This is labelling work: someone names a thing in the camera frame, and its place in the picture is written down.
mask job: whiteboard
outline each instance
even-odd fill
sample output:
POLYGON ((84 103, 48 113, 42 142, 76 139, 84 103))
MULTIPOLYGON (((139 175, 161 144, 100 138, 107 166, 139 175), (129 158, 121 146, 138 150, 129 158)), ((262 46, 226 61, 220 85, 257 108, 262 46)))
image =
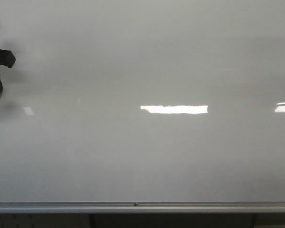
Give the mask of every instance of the whiteboard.
POLYGON ((0 0, 0 203, 285 202, 285 0, 0 0))

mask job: metal ledge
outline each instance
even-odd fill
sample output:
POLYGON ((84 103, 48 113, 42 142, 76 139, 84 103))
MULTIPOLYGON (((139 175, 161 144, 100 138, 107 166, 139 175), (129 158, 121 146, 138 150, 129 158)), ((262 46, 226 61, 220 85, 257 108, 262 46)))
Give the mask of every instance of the metal ledge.
POLYGON ((282 213, 285 202, 0 203, 0 213, 282 213))

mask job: white whiteboard surface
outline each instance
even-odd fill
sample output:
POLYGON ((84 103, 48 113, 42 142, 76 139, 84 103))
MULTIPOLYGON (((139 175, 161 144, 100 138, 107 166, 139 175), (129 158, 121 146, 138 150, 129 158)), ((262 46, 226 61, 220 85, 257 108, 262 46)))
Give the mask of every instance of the white whiteboard surface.
POLYGON ((0 202, 285 201, 285 0, 0 0, 0 20, 0 202))

